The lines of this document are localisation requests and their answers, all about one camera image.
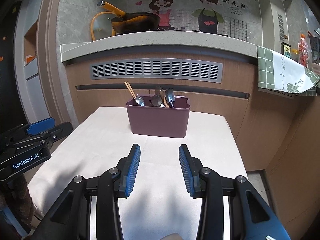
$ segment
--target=frying pan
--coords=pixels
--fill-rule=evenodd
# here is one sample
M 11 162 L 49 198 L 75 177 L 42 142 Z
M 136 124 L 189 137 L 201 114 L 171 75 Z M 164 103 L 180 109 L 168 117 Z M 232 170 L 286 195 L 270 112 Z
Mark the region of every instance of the frying pan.
M 153 13 L 125 13 L 105 1 L 98 2 L 97 6 L 107 9 L 117 16 L 111 19 L 111 24 L 119 34 L 156 31 L 160 23 L 160 17 Z

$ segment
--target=table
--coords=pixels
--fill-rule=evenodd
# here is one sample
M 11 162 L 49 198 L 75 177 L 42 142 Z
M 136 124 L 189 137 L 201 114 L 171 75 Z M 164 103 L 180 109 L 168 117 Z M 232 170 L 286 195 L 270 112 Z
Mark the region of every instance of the table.
M 28 185 L 36 208 L 45 214 L 76 175 L 101 175 L 129 154 L 133 143 L 141 159 L 133 192 L 118 199 L 124 239 L 159 240 L 179 233 L 196 239 L 201 199 L 192 199 L 184 183 L 178 150 L 187 144 L 193 157 L 225 177 L 247 177 L 223 116 L 190 112 L 185 138 L 131 133 L 126 108 L 100 107 L 53 152 Z M 224 197 L 224 240 L 230 239 L 228 198 Z

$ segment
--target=green checkered towel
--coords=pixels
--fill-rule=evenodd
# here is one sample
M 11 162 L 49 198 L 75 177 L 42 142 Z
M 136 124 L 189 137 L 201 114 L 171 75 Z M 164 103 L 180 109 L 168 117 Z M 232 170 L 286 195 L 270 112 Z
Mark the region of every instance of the green checkered towel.
M 320 76 L 271 49 L 257 46 L 258 87 L 293 94 L 316 95 Z

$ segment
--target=bottle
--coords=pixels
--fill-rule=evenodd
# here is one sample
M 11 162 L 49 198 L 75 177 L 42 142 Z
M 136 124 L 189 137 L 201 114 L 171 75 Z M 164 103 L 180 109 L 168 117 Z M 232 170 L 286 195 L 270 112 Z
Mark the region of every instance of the bottle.
M 308 67 L 309 55 L 308 55 L 308 44 L 306 42 L 306 36 L 300 34 L 300 41 L 298 42 L 299 50 L 299 63 L 304 67 Z

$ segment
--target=kitchen counter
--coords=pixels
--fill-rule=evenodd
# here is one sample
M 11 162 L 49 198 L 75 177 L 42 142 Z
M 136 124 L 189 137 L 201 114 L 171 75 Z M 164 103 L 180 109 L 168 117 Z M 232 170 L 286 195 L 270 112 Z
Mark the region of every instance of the kitchen counter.
M 63 44 L 61 48 L 61 61 L 66 65 L 72 64 L 70 60 L 80 58 L 89 54 L 110 51 L 120 48 L 139 47 L 141 46 L 158 46 L 170 45 L 170 51 L 175 51 L 180 46 L 201 47 L 226 52 L 236 53 L 242 56 L 257 58 L 257 46 L 255 44 L 229 38 L 221 35 L 187 31 L 152 31 L 141 33 L 130 33 L 109 37 L 88 43 Z

